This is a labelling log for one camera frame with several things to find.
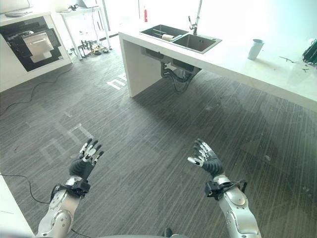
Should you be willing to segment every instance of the oven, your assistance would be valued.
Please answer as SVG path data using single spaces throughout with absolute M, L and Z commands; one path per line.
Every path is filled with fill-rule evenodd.
M 48 28 L 44 17 L 2 26 L 0 34 L 28 72 L 63 59 L 56 33 Z

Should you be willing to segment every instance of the red bottle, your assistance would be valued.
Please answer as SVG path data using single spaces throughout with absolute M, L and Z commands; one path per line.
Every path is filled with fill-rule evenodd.
M 146 10 L 144 6 L 144 22 L 148 22 L 148 11 Z

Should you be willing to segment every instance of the oven door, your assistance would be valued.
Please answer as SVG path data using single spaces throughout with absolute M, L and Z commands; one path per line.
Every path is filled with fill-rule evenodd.
M 58 49 L 60 42 L 53 28 L 21 35 L 9 40 L 19 61 L 27 71 L 62 59 Z

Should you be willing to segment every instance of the drain pipe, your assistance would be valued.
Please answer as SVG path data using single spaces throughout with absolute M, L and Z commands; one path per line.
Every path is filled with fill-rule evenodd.
M 174 91 L 177 94 L 182 94 L 186 91 L 190 81 L 193 79 L 193 77 L 197 73 L 193 74 L 193 73 L 185 72 L 184 77 L 178 77 L 176 75 L 176 73 L 174 73 L 173 70 L 171 70 L 170 68 L 166 68 L 166 64 L 161 62 L 160 63 L 160 74 L 163 78 L 170 78 L 172 80 Z M 177 89 L 176 84 L 175 84 L 175 80 L 177 80 L 178 82 L 184 83 L 184 87 L 182 89 Z

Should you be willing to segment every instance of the stainless steel sink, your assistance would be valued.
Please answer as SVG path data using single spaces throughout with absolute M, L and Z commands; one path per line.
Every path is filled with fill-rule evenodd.
M 148 36 L 152 36 L 152 37 L 158 38 L 160 40 L 162 40 L 161 39 L 162 35 L 167 34 L 167 35 L 174 36 L 174 38 L 172 40 L 175 40 L 178 37 L 181 37 L 182 35 L 187 34 L 188 31 L 184 31 L 184 30 L 181 30 L 181 29 L 177 29 L 177 28 L 170 27 L 170 26 L 165 26 L 165 25 L 157 25 L 157 26 L 152 27 L 150 29 L 141 31 L 141 33 L 146 34 Z
M 165 25 L 157 25 L 150 29 L 141 31 L 140 33 L 161 41 L 165 41 L 162 39 L 163 34 L 174 36 L 174 38 L 165 42 L 169 42 L 170 44 L 183 47 L 190 51 L 195 51 L 201 54 L 210 50 L 221 41 L 220 39 L 209 36 L 192 35 L 188 31 Z
M 173 41 L 173 44 L 203 54 L 220 41 L 220 39 L 213 37 L 187 34 Z

